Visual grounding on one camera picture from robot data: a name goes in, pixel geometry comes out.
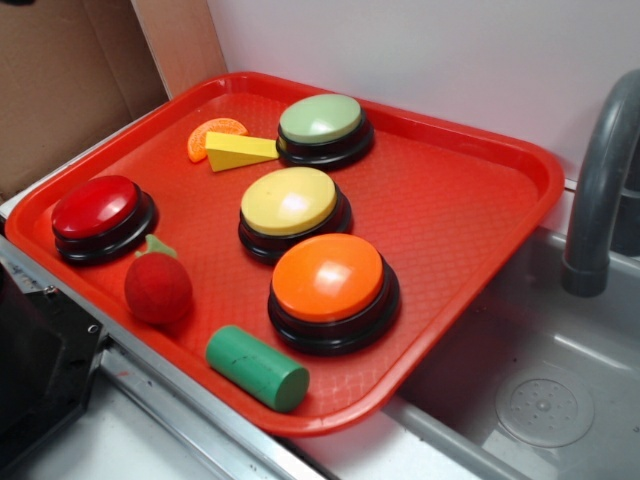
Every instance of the red tray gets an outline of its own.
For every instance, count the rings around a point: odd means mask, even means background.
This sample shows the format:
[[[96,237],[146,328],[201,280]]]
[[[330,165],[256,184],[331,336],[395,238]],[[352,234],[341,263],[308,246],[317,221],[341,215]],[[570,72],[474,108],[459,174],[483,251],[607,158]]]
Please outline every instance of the red tray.
[[[546,151],[512,138],[359,100],[375,128],[371,152],[331,172],[349,198],[353,233],[370,241],[398,275],[402,309],[374,345],[335,358],[279,342],[267,315],[272,268],[252,261],[237,236],[240,199],[279,161],[212,172],[191,163],[186,140],[202,122],[232,117],[252,136],[276,138],[280,115],[323,90],[256,73],[196,86],[55,175],[10,215],[19,248],[210,392],[264,430],[282,436],[335,431],[381,407],[456,317],[536,227],[563,190]],[[151,194],[156,234],[178,251],[194,286],[188,318],[165,327],[136,321],[124,299],[133,254],[72,267],[54,248],[51,211],[72,187],[121,174]],[[219,327],[236,324],[305,365],[309,392],[276,413],[207,365]]]

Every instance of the orange button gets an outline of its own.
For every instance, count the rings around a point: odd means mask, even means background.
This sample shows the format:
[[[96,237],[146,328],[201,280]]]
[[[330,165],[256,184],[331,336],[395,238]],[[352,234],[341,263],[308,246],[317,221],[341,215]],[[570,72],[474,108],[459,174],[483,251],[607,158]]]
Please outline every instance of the orange button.
[[[367,307],[383,280],[382,257],[373,245],[354,235],[331,233],[285,253],[273,271],[272,287],[289,315],[328,323]]]

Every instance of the gray sink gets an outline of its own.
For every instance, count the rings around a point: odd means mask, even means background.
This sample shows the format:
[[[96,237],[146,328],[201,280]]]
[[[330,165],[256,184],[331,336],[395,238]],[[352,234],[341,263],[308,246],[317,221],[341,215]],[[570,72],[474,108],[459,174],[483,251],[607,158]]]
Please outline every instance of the gray sink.
[[[640,268],[614,254],[607,290],[574,297],[563,247],[537,230],[387,409],[487,478],[640,476]]]

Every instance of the orange slice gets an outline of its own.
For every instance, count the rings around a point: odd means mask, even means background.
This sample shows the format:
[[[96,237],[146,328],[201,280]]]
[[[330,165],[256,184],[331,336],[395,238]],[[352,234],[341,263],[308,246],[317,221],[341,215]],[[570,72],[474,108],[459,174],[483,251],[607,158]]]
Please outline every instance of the orange slice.
[[[246,127],[233,118],[214,118],[206,121],[191,132],[189,140],[187,140],[187,154],[189,155],[189,160],[193,163],[207,158],[207,150],[205,148],[207,132],[249,135]]]

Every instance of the drain cover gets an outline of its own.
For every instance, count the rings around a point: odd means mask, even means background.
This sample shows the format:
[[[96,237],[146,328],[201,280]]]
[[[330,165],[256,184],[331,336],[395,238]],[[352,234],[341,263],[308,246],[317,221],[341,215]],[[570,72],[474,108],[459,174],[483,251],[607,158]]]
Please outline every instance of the drain cover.
[[[571,373],[541,366],[521,370],[496,395],[500,423],[514,437],[537,447],[562,447],[587,433],[593,400]]]

